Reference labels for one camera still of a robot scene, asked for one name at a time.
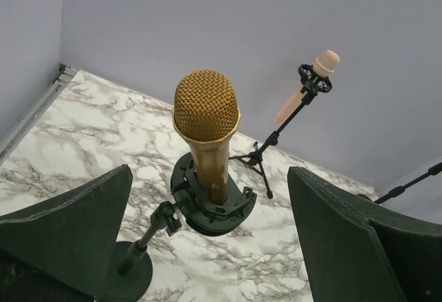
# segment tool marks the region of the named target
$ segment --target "white marble tabletop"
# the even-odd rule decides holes
[[[250,152],[253,142],[234,135],[231,154]],[[0,215],[128,164],[134,179],[118,239],[134,241],[153,210],[173,201],[171,173],[186,152],[173,130],[170,105],[80,71],[0,167]],[[209,238],[182,220],[176,235],[154,237],[148,248],[153,281],[142,301],[313,301],[289,201],[288,168],[306,167],[355,194],[373,197],[374,190],[275,149],[265,151],[264,166],[272,200],[258,174],[230,162],[240,190],[250,186],[258,195],[252,214],[235,231]]]

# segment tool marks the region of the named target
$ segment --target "microphone grille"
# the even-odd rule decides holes
[[[175,91],[174,106],[177,129],[200,142],[230,134],[240,114],[232,84],[213,70],[197,70],[184,77]]]

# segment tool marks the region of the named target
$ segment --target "microphone clip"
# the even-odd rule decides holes
[[[250,215],[256,204],[256,193],[244,187],[241,192],[229,175],[227,200],[223,205],[210,202],[195,175],[191,153],[176,163],[171,178],[171,192],[186,218],[186,223],[205,236],[221,236],[232,232]]]
[[[329,93],[333,89],[330,79],[316,74],[313,65],[300,65],[298,73],[303,85],[301,93],[307,92],[306,96],[301,99],[304,105],[310,104],[318,93]]]

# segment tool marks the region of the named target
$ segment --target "gold microphone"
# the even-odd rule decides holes
[[[173,127],[189,145],[198,182],[210,202],[227,199],[229,143],[241,114],[230,81],[213,70],[184,77],[175,91]]]

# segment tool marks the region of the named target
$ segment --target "white wall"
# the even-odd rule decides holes
[[[62,0],[0,0],[0,139],[53,81]]]
[[[64,0],[62,60],[166,102],[215,69],[233,82],[240,131],[265,139],[325,49],[334,89],[280,149],[383,188],[442,153],[442,0]]]
[[[416,171],[407,174],[395,183],[386,188],[383,194],[396,186],[403,186],[406,183],[426,173],[428,169],[442,161],[439,157],[428,162]],[[384,207],[394,210],[407,216],[430,221],[442,225],[442,173],[437,176],[429,176],[420,181],[396,198],[385,203]]]

